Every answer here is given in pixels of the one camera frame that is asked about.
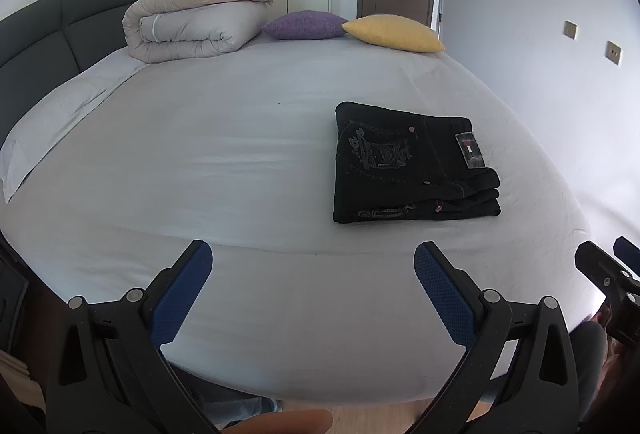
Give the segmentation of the yellow cushion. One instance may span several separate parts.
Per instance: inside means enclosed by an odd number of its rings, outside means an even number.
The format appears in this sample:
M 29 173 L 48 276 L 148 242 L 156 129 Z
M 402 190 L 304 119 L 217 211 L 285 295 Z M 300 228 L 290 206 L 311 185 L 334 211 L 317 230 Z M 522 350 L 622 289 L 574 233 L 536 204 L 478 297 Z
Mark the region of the yellow cushion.
M 392 50 L 420 54 L 440 53 L 445 50 L 445 46 L 431 28 L 397 15 L 365 16 L 345 22 L 342 28 L 359 41 Z

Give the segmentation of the white pillow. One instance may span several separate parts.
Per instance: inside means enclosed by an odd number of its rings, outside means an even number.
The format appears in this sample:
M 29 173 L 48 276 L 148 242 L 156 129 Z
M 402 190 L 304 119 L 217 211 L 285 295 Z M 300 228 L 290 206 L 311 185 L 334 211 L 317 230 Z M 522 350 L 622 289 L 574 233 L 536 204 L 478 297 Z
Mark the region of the white pillow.
M 90 112 L 148 64 L 121 48 L 44 96 L 11 128 L 1 147 L 4 201 Z

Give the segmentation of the purple cushion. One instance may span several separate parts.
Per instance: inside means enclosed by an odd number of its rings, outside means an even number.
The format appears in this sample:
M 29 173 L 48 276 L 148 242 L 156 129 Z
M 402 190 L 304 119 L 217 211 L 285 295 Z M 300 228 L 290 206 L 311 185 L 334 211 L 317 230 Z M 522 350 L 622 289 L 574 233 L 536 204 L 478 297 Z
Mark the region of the purple cushion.
M 302 10 L 269 21 L 262 32 L 277 40 L 325 40 L 343 36 L 346 22 L 332 12 Z

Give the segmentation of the black denim pants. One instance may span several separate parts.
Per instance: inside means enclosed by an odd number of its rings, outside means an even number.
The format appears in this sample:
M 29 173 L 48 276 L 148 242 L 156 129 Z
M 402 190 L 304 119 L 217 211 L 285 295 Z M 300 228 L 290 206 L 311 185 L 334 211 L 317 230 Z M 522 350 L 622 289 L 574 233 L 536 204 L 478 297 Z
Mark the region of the black denim pants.
M 498 216 L 500 178 L 462 116 L 341 102 L 333 220 L 469 220 Z

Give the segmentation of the folded beige grey duvet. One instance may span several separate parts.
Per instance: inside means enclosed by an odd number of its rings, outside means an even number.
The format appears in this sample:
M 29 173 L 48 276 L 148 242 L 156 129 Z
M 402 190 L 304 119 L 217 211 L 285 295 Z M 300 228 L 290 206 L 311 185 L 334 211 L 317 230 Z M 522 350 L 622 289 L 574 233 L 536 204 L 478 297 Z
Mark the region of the folded beige grey duvet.
M 122 18 L 128 52 L 147 64 L 236 52 L 267 23 L 272 0 L 137 0 Z

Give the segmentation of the brass wall switch plate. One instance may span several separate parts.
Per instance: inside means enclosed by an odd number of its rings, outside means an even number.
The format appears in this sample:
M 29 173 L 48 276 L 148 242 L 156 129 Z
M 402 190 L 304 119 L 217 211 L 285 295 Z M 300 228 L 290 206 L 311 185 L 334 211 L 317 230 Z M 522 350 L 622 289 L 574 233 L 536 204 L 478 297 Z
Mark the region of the brass wall switch plate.
M 563 34 L 571 40 L 576 40 L 578 37 L 578 24 L 573 21 L 565 20 L 563 26 Z

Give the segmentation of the dark grey upholstered headboard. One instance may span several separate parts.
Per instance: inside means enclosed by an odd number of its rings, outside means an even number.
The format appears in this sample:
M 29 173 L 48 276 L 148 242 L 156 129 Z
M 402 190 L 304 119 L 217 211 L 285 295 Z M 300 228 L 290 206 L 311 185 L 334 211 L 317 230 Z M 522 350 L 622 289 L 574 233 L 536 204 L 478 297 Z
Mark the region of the dark grey upholstered headboard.
M 39 0 L 1 20 L 1 136 L 40 100 L 126 46 L 137 0 Z

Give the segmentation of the brass wall socket plate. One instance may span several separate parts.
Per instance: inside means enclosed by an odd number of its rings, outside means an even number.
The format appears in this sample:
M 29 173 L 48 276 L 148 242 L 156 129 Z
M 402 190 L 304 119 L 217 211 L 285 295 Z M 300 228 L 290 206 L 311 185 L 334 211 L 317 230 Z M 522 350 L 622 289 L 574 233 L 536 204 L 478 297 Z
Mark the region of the brass wall socket plate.
M 622 51 L 622 48 L 612 41 L 606 42 L 605 57 L 608 58 L 609 61 L 612 61 L 613 64 L 616 64 L 616 66 L 620 64 Z

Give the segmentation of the white bed sheet mattress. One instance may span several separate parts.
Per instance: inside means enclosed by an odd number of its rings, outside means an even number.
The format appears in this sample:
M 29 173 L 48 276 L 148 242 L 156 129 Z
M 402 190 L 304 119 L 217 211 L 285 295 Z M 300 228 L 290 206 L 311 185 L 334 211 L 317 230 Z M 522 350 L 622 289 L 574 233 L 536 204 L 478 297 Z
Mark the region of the white bed sheet mattress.
M 456 222 L 332 218 L 340 102 L 465 116 L 501 180 L 501 213 Z M 462 355 L 413 268 L 436 243 L 510 301 L 556 298 L 566 323 L 603 296 L 574 265 L 588 224 L 514 113 L 444 54 L 261 38 L 153 64 L 63 138 L 1 205 L 8 243 L 60 298 L 120 298 L 195 239 L 215 266 L 174 364 L 316 404 L 435 395 Z

